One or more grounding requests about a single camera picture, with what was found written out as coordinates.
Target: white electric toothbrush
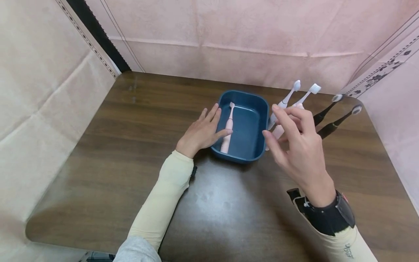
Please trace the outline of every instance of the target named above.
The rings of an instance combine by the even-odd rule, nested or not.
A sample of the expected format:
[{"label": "white electric toothbrush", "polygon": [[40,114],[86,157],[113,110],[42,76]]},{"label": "white electric toothbrush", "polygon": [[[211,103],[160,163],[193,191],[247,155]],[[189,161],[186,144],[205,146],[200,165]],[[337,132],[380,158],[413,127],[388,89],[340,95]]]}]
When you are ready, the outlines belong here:
[{"label": "white electric toothbrush", "polygon": [[321,89],[321,86],[319,86],[318,84],[312,85],[310,89],[307,91],[307,93],[305,93],[305,95],[300,100],[295,102],[292,106],[297,106],[298,104],[302,104],[309,94],[311,93],[317,94],[320,91],[320,89]]},{"label": "white electric toothbrush", "polygon": [[[233,130],[233,109],[235,107],[235,104],[233,102],[230,102],[230,107],[230,116],[228,117],[227,123],[225,124],[225,128]],[[228,153],[228,148],[230,147],[230,139],[231,135],[228,135],[223,138],[220,150],[221,152]]]},{"label": "white electric toothbrush", "polygon": [[[279,102],[278,106],[280,108],[287,108],[288,101],[290,100],[292,93],[298,91],[300,87],[301,87],[301,81],[300,80],[295,81],[294,86],[292,87],[291,91],[281,102]],[[274,113],[272,113],[271,117],[269,118],[268,130],[271,130],[276,122],[277,122],[277,117],[274,115]]]},{"label": "white electric toothbrush", "polygon": [[[296,107],[304,109],[303,104],[297,104]],[[277,125],[275,129],[272,131],[272,134],[274,135],[276,140],[278,140],[284,132],[285,132],[284,128],[281,125]]]}]

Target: wrist strap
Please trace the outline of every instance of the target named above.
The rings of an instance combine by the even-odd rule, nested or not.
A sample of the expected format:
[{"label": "wrist strap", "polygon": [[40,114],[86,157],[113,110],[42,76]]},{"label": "wrist strap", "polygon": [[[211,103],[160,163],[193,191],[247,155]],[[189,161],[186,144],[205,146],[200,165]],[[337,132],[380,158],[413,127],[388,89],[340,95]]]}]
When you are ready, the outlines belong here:
[{"label": "wrist strap", "polygon": [[355,217],[344,195],[336,191],[335,200],[324,208],[316,208],[307,197],[302,197],[298,188],[287,191],[299,212],[320,233],[335,236],[348,227],[355,227]]}]

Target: wooden table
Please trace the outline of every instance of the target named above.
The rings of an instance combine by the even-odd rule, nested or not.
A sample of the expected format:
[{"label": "wooden table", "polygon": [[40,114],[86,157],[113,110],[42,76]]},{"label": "wooden table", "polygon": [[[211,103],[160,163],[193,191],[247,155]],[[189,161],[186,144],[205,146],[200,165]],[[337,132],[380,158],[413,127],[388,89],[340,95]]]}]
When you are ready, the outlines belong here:
[{"label": "wooden table", "polygon": [[[303,90],[311,83],[303,83]],[[115,82],[26,226],[35,242],[115,253],[157,180],[160,167],[204,107],[228,89],[270,104],[287,90],[143,73]],[[304,92],[296,93],[290,103]],[[332,96],[310,95],[314,113]],[[321,126],[358,102],[346,98]],[[419,218],[365,110],[323,142],[327,170],[354,210],[379,261],[419,261]],[[166,261],[323,261],[317,236],[292,206],[296,185],[269,153],[242,166],[195,159],[160,248]]]}]

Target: gray sleeve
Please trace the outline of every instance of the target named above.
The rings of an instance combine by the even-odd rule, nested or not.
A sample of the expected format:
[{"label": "gray sleeve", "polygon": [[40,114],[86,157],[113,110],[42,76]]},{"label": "gray sleeve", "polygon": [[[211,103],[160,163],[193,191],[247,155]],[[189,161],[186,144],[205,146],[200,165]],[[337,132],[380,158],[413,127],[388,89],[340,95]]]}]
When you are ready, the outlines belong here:
[{"label": "gray sleeve", "polygon": [[161,262],[156,250],[142,237],[129,236],[119,247],[114,262]]}]

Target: hand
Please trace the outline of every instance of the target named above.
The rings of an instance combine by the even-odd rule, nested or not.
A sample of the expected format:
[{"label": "hand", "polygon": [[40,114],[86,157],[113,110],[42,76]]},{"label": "hand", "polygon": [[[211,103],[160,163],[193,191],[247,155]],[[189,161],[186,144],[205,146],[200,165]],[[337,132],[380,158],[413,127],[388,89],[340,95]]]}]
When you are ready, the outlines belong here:
[{"label": "hand", "polygon": [[272,111],[290,145],[284,151],[271,132],[263,131],[275,162],[301,187],[313,206],[328,206],[334,201],[336,191],[326,172],[322,140],[316,133],[313,115],[297,107],[281,109],[277,105],[272,106]]},{"label": "hand", "polygon": [[204,108],[199,119],[191,124],[179,140],[176,151],[189,158],[194,158],[200,149],[210,147],[218,139],[233,133],[231,129],[223,129],[215,133],[221,115],[221,108],[218,107],[218,104],[212,107],[207,116],[205,116],[206,114],[207,109]]}]

